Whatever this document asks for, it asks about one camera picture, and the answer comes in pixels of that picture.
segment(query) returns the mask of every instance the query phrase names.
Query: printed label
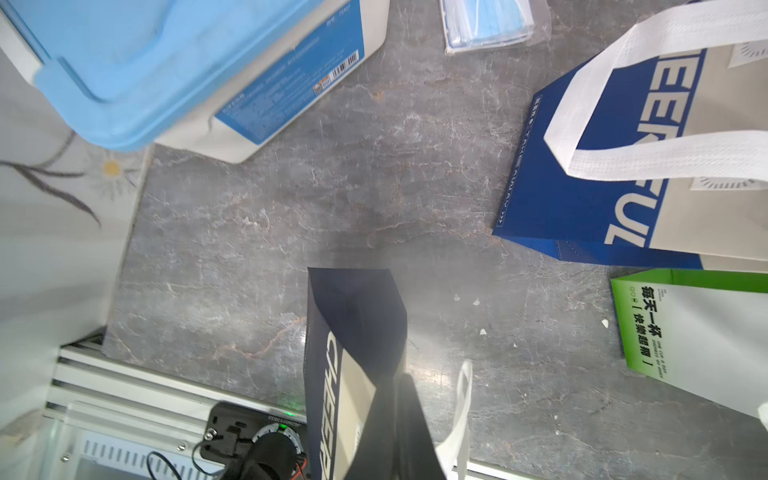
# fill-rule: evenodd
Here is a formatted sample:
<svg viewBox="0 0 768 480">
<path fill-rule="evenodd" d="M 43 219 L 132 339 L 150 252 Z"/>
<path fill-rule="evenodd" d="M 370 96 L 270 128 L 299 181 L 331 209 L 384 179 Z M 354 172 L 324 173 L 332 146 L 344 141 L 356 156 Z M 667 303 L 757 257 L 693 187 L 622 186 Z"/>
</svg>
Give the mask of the printed label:
<svg viewBox="0 0 768 480">
<path fill-rule="evenodd" d="M 216 118 L 257 145 L 365 57 L 359 0 L 352 0 L 269 67 Z"/>
<path fill-rule="evenodd" d="M 626 281 L 614 284 L 627 364 L 659 380 L 666 380 L 669 372 L 664 358 L 664 345 L 669 340 L 664 337 L 666 295 L 666 285 Z"/>
</svg>

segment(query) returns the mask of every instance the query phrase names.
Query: white bag handle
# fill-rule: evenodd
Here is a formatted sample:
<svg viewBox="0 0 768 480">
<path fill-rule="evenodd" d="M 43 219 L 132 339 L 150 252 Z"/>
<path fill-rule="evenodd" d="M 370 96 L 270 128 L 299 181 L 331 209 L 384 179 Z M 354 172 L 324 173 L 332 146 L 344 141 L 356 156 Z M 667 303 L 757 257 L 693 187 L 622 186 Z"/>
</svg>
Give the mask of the white bag handle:
<svg viewBox="0 0 768 480">
<path fill-rule="evenodd" d="M 456 411 L 453 415 L 453 430 L 445 441 L 435 447 L 438 462 L 446 478 L 450 478 L 453 465 L 457 465 L 458 480 L 464 480 L 469 460 L 469 430 L 467 416 L 472 404 L 472 361 L 464 360 L 456 383 Z"/>
<path fill-rule="evenodd" d="M 614 68 L 660 55 L 768 38 L 768 0 L 710 0 L 669 8 L 590 60 L 560 100 L 544 140 L 565 173 L 589 180 L 745 177 L 768 180 L 768 132 L 698 134 L 577 150 Z"/>
</svg>

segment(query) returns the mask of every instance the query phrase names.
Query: white rope handle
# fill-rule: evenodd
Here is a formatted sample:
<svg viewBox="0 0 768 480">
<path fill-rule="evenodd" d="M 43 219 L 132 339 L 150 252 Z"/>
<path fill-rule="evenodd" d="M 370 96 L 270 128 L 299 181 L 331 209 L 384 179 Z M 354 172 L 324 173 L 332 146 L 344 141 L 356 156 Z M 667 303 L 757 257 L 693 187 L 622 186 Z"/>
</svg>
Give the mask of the white rope handle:
<svg viewBox="0 0 768 480">
<path fill-rule="evenodd" d="M 768 132 L 728 131 L 605 150 L 577 150 L 611 72 L 638 62 L 768 38 L 768 0 L 669 8 L 630 28 L 568 85 L 544 140 L 565 173 L 589 180 L 746 177 L 768 180 Z"/>
</svg>

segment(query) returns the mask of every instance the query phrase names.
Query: face mask package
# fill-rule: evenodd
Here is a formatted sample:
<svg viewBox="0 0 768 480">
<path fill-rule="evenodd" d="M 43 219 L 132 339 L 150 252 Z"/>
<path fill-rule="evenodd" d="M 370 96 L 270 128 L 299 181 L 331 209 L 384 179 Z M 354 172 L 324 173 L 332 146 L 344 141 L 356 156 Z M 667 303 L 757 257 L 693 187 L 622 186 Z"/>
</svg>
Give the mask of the face mask package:
<svg viewBox="0 0 768 480">
<path fill-rule="evenodd" d="M 447 55 L 551 37 L 546 0 L 441 0 L 440 9 Z"/>
</svg>

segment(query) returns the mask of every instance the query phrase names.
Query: blue face mask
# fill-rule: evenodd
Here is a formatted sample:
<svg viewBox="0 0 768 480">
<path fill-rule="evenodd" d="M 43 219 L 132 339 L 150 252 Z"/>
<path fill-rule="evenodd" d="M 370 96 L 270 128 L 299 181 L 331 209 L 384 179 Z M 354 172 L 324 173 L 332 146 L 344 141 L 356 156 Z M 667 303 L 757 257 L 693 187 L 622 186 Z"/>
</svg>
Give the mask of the blue face mask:
<svg viewBox="0 0 768 480">
<path fill-rule="evenodd" d="M 531 36 L 528 0 L 443 0 L 449 49 L 508 45 Z"/>
</svg>

